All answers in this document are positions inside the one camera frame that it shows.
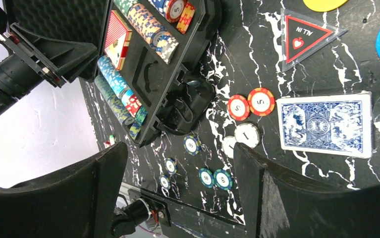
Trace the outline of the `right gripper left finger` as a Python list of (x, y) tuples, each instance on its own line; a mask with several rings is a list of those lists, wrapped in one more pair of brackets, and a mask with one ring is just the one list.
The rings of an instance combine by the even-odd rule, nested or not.
[(125, 143), (10, 188), (0, 187), (0, 238), (110, 238), (128, 159)]

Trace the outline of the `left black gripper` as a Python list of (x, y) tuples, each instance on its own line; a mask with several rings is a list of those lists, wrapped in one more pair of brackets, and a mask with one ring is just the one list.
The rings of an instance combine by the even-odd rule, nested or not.
[(74, 81), (97, 56), (92, 43), (57, 40), (35, 34), (17, 23), (3, 34), (4, 43), (53, 87)]

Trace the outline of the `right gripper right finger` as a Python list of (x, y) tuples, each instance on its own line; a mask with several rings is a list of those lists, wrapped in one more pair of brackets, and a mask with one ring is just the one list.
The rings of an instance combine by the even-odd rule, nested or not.
[(380, 238), (380, 185), (335, 187), (234, 145), (249, 238)]

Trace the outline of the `red playing card deck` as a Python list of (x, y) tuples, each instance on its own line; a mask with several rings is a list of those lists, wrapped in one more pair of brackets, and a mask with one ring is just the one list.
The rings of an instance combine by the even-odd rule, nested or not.
[(118, 11), (111, 10), (104, 52), (116, 70), (122, 70), (124, 66), (131, 36), (130, 26), (120, 17)]

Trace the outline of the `blue playing card deck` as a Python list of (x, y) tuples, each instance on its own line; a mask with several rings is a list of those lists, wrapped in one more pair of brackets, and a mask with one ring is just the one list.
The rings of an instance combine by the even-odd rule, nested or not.
[(283, 150), (368, 159), (373, 150), (372, 93), (276, 101)]

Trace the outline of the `triangular all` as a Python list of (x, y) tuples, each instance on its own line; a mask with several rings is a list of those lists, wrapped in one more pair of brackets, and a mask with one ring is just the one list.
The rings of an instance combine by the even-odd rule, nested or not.
[(342, 27), (281, 9), (281, 69), (286, 72), (347, 32)]

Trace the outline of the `yellow big blind button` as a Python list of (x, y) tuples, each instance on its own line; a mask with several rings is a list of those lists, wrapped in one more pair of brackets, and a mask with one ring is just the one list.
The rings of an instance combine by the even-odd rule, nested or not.
[(303, 0), (304, 5), (315, 12), (328, 12), (335, 10), (348, 0)]

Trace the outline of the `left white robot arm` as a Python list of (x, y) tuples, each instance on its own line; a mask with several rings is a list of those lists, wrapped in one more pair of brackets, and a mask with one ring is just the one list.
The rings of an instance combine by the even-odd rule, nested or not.
[(0, 62), (0, 115), (43, 81), (61, 88), (73, 82), (98, 55), (91, 43), (57, 40), (17, 23), (2, 35), (8, 57)]

